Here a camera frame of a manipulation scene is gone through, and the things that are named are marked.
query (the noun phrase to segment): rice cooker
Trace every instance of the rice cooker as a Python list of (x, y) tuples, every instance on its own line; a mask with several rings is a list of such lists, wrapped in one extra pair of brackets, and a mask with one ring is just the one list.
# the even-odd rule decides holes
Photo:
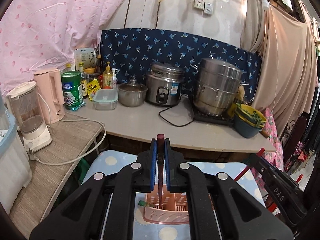
[(184, 71), (168, 63), (153, 63), (147, 73), (146, 101), (159, 106), (179, 103)]

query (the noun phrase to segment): wooden table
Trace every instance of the wooden table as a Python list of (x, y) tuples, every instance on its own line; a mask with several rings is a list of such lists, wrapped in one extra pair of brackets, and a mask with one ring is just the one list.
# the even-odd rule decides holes
[[(266, 152), (275, 151), (268, 139), (260, 133), (246, 139), (231, 127), (203, 122), (193, 122), (185, 127), (174, 127), (162, 120), (158, 113), (163, 107), (144, 103), (138, 107), (117, 104), (111, 111), (95, 110), (93, 103), (86, 99), (86, 106), (77, 115), (105, 123), (108, 134), (140, 142), (151, 142), (157, 134), (170, 139), (172, 147), (210, 152), (257, 153), (262, 147)], [(162, 113), (170, 122), (183, 125), (192, 120), (190, 102), (182, 98), (174, 108)]]
[[(64, 120), (81, 119), (66, 113)], [(102, 127), (95, 122), (57, 122), (49, 128), (52, 143), (39, 150), (37, 156), (47, 163), (62, 163), (83, 155)], [(28, 239), (33, 228), (46, 217), (67, 179), (79, 161), (62, 166), (31, 162), (32, 179), (15, 200), (10, 219)]]

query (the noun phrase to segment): utensil basket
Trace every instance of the utensil basket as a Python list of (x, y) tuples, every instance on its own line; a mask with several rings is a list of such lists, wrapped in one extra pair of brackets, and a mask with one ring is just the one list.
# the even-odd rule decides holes
[(155, 207), (145, 207), (143, 219), (150, 223), (164, 225), (181, 225), (189, 223), (187, 196), (185, 193), (171, 194), (163, 185), (162, 207), (159, 209), (158, 186), (155, 185), (151, 193), (147, 193), (147, 203)]

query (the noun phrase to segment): cooking pot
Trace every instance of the cooking pot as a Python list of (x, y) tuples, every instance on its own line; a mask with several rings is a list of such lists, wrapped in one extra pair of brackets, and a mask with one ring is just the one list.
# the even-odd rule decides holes
[(119, 102), (128, 107), (140, 106), (146, 99), (147, 90), (145, 85), (137, 84), (136, 79), (131, 78), (130, 83), (118, 86)]
[(192, 67), (198, 70), (193, 98), (195, 107), (208, 115), (223, 114), (238, 93), (241, 70), (228, 62), (212, 58), (203, 58), (200, 67)]
[(179, 103), (184, 71), (168, 63), (152, 63), (147, 74), (146, 101), (159, 106)]

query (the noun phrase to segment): white wall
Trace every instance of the white wall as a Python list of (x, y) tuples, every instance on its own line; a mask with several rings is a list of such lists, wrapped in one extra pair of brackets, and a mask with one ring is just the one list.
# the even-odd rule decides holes
[(157, 28), (209, 37), (240, 46), (246, 0), (205, 0), (213, 3), (212, 16), (193, 9), (194, 0), (164, 0), (156, 26), (157, 0), (125, 0), (103, 29)]

